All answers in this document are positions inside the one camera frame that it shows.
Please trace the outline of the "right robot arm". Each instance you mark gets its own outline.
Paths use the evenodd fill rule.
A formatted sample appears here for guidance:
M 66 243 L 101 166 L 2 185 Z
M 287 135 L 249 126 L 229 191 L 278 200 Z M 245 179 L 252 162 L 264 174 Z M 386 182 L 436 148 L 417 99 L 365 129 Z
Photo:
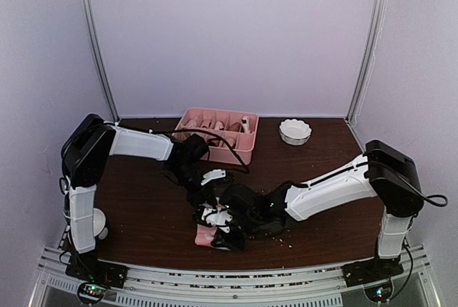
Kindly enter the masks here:
M 366 144 L 348 164 L 305 182 L 285 181 L 267 194 L 247 185 L 229 185 L 215 202 L 200 204 L 195 243 L 221 250 L 243 250 L 247 235 L 277 235 L 287 219 L 301 222 L 340 205 L 379 198 L 384 205 L 375 256 L 367 273 L 382 279 L 399 262 L 404 239 L 425 204 L 448 206 L 445 195 L 421 191 L 414 161 L 382 141 Z

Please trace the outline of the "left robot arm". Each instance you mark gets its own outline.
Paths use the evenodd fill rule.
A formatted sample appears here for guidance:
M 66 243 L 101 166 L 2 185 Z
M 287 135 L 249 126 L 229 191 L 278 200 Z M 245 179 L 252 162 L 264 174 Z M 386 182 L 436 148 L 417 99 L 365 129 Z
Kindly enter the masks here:
M 197 163 L 210 155 L 210 147 L 203 138 L 205 131 L 190 132 L 185 140 L 179 140 L 174 131 L 122 127 L 89 114 L 64 143 L 59 186 L 65 196 L 64 216 L 69 225 L 71 252 L 76 258 L 74 267 L 87 281 L 96 281 L 103 274 L 97 259 L 97 242 L 107 224 L 94 226 L 94 201 L 104 171 L 115 163 L 163 166 L 172 174 L 171 179 L 185 189 L 187 201 L 202 210 L 199 221 L 215 231 L 211 246 L 222 250 L 244 248 L 240 228 L 213 191 L 213 182 L 228 174 L 220 169 L 207 173 L 197 170 Z

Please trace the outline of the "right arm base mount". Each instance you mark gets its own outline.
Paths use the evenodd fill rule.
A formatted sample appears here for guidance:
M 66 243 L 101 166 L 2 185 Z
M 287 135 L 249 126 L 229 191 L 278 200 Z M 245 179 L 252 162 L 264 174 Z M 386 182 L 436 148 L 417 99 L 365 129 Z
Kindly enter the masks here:
M 382 281 L 404 272 L 400 258 L 372 258 L 346 264 L 341 269 L 347 287 Z

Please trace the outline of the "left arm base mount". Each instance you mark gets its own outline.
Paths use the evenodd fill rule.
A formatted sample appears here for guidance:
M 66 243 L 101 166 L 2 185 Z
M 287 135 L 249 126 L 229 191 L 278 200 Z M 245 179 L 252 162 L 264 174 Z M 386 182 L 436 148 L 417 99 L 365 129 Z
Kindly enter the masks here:
M 123 288 L 127 277 L 128 268 L 125 265 L 108 263 L 96 258 L 80 258 L 72 255 L 65 274 L 89 281 L 101 286 Z

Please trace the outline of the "brown cream striped sock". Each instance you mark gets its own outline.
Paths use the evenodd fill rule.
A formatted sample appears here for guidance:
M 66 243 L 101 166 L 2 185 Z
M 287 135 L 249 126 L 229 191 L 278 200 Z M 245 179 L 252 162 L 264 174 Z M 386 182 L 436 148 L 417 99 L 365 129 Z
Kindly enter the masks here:
M 243 116 L 241 118 L 241 125 L 242 125 L 242 130 L 246 134 L 250 134 L 250 118 L 249 116 Z

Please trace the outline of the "pink patterned sock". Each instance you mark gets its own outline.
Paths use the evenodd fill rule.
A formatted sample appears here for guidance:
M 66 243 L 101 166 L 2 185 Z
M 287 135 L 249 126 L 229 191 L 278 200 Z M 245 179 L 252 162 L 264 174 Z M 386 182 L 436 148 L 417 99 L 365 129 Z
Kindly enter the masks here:
M 197 225 L 195 244 L 202 247 L 212 247 L 212 242 L 215 239 L 215 234 L 217 232 L 216 227 L 206 227 L 204 225 Z

